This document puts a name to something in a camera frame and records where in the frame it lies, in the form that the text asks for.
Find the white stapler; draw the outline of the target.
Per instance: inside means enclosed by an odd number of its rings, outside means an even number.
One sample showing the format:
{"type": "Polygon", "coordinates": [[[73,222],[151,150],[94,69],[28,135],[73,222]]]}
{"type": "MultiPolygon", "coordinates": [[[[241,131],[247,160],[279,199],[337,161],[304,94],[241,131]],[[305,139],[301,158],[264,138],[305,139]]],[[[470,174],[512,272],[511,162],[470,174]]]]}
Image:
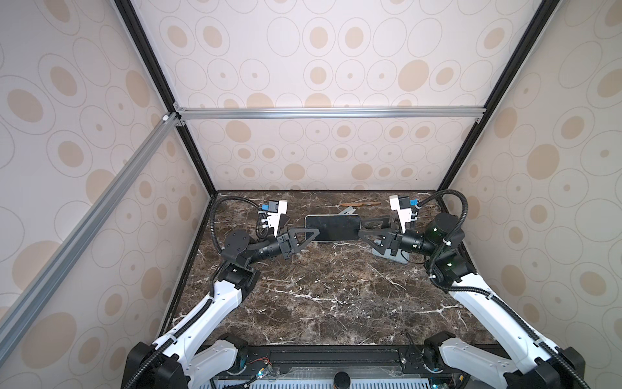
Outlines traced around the white stapler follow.
{"type": "Polygon", "coordinates": [[[356,209],[352,206],[346,207],[343,211],[340,212],[340,215],[353,215],[356,213],[356,209]]]}

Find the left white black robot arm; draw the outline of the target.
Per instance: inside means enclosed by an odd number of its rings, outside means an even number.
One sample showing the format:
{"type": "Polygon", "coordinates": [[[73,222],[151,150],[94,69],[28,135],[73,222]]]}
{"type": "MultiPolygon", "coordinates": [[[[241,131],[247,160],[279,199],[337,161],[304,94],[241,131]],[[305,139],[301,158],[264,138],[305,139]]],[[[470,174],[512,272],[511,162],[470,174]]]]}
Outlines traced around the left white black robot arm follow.
{"type": "Polygon", "coordinates": [[[225,371],[243,371],[246,342],[237,337],[202,345],[220,323],[252,293],[260,272],[253,264],[282,256],[291,258],[320,234],[315,228],[280,233],[287,212],[284,200],[257,205],[257,238],[244,230],[229,233],[215,249],[221,263],[207,295],[190,313],[152,344],[138,343],[129,352],[121,385],[124,388],[201,388],[225,371]]]}

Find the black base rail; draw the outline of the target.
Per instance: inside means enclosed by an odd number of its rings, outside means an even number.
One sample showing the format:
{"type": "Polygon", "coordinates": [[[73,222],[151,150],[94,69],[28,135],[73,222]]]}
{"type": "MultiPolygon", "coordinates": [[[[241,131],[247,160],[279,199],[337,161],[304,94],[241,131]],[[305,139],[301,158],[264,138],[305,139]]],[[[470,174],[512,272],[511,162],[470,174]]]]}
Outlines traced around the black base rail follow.
{"type": "Polygon", "coordinates": [[[455,369],[429,373],[421,358],[423,348],[246,343],[244,370],[222,372],[201,388],[333,388],[339,371],[349,374],[351,388],[465,388],[474,379],[455,369]]]}

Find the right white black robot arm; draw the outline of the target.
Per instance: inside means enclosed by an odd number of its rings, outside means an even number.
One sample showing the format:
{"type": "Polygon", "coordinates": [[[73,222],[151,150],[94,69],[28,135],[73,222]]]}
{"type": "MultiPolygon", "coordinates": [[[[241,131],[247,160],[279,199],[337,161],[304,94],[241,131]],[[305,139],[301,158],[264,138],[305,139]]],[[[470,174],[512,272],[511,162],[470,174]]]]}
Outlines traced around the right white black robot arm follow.
{"type": "Polygon", "coordinates": [[[458,248],[468,216],[467,198],[459,191],[438,191],[423,200],[393,195],[398,220],[384,229],[362,227],[358,236],[380,254],[420,254],[432,285],[467,308],[493,335],[506,355],[468,345],[444,331],[424,342],[424,368],[431,374],[455,369],[494,388],[586,388],[586,363],[574,348],[561,348],[524,320],[486,283],[458,248]],[[459,216],[439,213],[423,230],[415,227],[419,210],[446,195],[460,200],[459,216]]]}

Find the horizontal aluminium rail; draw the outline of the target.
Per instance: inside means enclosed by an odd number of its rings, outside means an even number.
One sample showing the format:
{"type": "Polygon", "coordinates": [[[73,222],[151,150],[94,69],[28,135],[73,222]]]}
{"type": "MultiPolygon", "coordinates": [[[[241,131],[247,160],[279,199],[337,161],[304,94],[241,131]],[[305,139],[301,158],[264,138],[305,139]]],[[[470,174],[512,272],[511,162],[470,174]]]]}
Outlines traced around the horizontal aluminium rail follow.
{"type": "Polygon", "coordinates": [[[364,118],[481,118],[483,106],[423,107],[331,107],[331,108],[180,108],[178,116],[189,120],[294,120],[294,119],[364,119],[364,118]]]}

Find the black phone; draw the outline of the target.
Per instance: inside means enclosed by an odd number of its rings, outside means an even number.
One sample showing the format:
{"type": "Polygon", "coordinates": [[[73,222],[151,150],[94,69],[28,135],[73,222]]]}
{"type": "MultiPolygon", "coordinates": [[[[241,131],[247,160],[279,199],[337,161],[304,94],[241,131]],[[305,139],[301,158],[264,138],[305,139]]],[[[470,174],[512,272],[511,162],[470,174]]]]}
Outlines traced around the black phone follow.
{"type": "Polygon", "coordinates": [[[361,217],[356,214],[308,215],[305,227],[319,231],[314,238],[316,242],[352,242],[359,239],[361,217]]]}

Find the black knob centre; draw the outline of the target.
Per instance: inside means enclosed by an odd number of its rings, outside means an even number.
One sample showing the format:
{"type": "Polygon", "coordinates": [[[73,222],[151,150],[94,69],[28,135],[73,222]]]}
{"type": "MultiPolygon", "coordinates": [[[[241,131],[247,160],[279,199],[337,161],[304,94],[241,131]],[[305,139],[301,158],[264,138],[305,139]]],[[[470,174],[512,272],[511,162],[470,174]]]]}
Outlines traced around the black knob centre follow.
{"type": "Polygon", "coordinates": [[[344,371],[337,372],[333,378],[332,387],[333,389],[350,389],[351,378],[349,374],[344,371]]]}

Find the light blue phone case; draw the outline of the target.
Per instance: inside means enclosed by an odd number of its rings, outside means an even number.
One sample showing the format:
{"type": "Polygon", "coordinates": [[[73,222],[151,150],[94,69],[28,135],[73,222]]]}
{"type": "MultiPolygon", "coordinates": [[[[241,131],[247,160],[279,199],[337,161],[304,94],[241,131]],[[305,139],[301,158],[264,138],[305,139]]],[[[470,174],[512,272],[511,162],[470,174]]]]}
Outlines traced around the light blue phone case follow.
{"type": "Polygon", "coordinates": [[[391,249],[385,249],[383,253],[380,251],[377,251],[376,249],[372,249],[372,254],[383,259],[388,259],[390,261],[397,262],[398,264],[409,264],[410,263],[410,254],[405,253],[404,251],[401,251],[401,250],[397,250],[395,254],[392,254],[391,249]]]}

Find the diagonal aluminium rail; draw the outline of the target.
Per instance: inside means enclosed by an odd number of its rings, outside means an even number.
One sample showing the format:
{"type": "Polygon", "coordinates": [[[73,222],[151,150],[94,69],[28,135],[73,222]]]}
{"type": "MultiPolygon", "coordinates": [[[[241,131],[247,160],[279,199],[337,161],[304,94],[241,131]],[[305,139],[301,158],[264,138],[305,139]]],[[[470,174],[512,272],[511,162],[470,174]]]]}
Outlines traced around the diagonal aluminium rail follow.
{"type": "Polygon", "coordinates": [[[173,112],[160,121],[8,311],[1,322],[2,364],[6,363],[178,121],[179,114],[173,112]]]}

